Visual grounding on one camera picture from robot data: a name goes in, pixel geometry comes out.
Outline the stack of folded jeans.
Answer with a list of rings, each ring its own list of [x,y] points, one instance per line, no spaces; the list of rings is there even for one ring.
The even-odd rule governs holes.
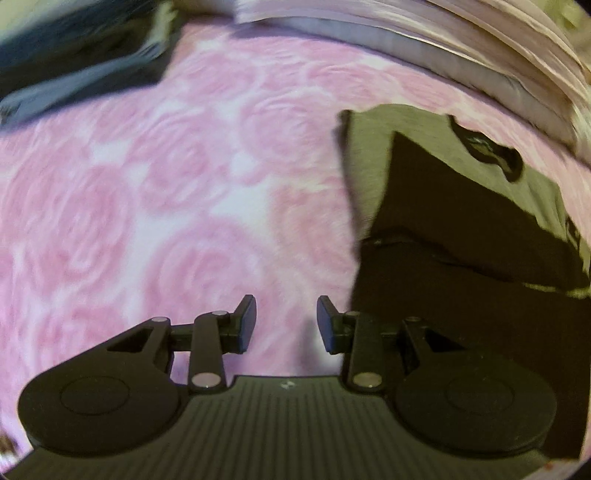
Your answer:
[[[170,1],[2,2],[2,128],[158,82],[181,25]]]

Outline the folded lilac quilt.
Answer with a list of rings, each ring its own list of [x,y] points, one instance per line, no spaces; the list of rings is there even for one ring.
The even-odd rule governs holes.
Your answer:
[[[485,93],[590,159],[589,70],[531,1],[237,1],[233,18],[398,57]]]

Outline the grey and brown sweater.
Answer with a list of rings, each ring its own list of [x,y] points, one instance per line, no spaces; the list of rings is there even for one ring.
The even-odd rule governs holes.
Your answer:
[[[578,456],[590,394],[590,249],[558,185],[451,115],[339,115],[360,267],[353,309],[427,320],[540,374],[558,409],[546,451]]]

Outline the pink floral bed blanket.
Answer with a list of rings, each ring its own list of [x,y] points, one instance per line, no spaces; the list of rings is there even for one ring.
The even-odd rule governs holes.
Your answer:
[[[1,431],[29,452],[17,401],[40,372],[142,322],[256,297],[228,374],[332,375],[315,302],[356,274],[332,129],[383,103],[449,113],[558,183],[590,231],[590,172],[485,97],[406,63],[288,30],[198,19],[153,86],[1,137]]]

